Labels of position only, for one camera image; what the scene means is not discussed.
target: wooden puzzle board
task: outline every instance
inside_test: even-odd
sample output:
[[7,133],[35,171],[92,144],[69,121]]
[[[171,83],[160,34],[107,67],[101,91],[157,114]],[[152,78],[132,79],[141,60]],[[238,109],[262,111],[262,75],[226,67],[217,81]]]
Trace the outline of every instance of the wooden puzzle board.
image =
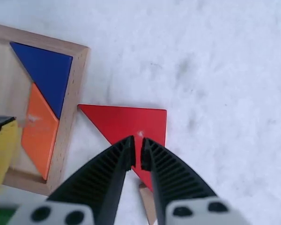
[[[31,84],[30,76],[15,56],[9,42],[0,40],[0,115],[15,116],[21,121],[20,125],[25,126]],[[40,176],[20,143],[11,167]]]
[[43,179],[21,145],[5,176],[4,184],[48,195],[60,184],[67,156],[71,126],[77,111],[79,90],[89,49],[82,45],[57,40],[0,25],[0,115],[15,116],[19,132],[27,126],[27,108],[33,80],[10,43],[31,46],[72,57],[67,88],[58,123],[48,177]]

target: blue triangle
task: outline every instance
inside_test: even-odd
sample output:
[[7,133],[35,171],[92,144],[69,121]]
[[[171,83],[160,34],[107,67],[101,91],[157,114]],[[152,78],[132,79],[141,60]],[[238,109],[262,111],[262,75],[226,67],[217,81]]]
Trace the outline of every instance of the blue triangle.
[[59,119],[73,57],[15,42],[10,45]]

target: wooden board edge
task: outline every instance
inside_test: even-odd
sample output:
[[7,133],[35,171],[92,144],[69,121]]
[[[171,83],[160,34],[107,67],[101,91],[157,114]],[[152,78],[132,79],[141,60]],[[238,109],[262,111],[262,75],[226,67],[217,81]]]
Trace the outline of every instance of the wooden board edge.
[[70,56],[74,56],[86,48],[83,45],[3,25],[0,25],[0,39],[6,41],[13,41],[36,48],[46,49],[49,51],[62,53]]
[[41,195],[50,194],[50,190],[46,184],[46,181],[41,177],[37,177],[32,174],[26,174],[13,169],[8,170],[3,184]]
[[77,105],[80,99],[81,83],[88,53],[89,48],[85,47],[81,52],[73,56],[48,174],[47,185],[50,192],[54,191],[61,184],[61,179],[64,175],[64,164],[67,161],[72,125],[75,121]]

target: red puzzle piece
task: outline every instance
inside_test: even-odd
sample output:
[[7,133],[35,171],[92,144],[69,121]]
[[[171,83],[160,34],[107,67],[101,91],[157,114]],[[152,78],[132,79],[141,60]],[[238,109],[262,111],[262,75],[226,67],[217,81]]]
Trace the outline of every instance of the red puzzle piece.
[[136,167],[133,170],[152,189],[150,172],[141,170],[141,146],[144,137],[165,144],[167,111],[101,105],[78,105],[110,144],[133,135]]

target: orange puzzle piece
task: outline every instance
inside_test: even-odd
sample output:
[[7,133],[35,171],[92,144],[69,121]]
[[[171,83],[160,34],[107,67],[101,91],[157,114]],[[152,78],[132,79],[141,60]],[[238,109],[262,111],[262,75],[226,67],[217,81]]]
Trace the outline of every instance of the orange puzzle piece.
[[22,147],[47,180],[59,120],[35,84],[32,84]]

